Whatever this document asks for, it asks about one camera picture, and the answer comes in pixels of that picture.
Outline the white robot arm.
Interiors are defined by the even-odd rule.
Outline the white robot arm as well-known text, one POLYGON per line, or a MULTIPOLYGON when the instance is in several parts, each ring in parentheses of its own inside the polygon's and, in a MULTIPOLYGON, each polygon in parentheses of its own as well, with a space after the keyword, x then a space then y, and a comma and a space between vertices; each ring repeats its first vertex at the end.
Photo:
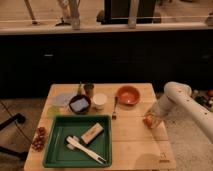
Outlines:
POLYGON ((155 129, 169 114, 173 107, 184 109, 213 143, 213 113, 197 103, 192 97, 192 89, 187 84, 168 82, 164 94, 145 114, 143 123, 149 129, 155 129))

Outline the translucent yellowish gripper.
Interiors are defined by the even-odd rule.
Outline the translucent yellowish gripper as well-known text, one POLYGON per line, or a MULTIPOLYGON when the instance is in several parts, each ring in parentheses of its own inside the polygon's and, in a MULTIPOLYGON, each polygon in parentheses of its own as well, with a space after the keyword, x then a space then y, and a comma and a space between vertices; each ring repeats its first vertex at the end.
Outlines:
POLYGON ((159 106, 157 105, 153 105, 149 110, 148 112, 145 114, 144 118, 147 116, 147 115, 153 115, 154 116, 154 124, 153 124, 153 128, 152 129, 155 129, 157 128, 161 122, 163 121, 163 116, 161 115, 161 109, 159 108, 159 106))

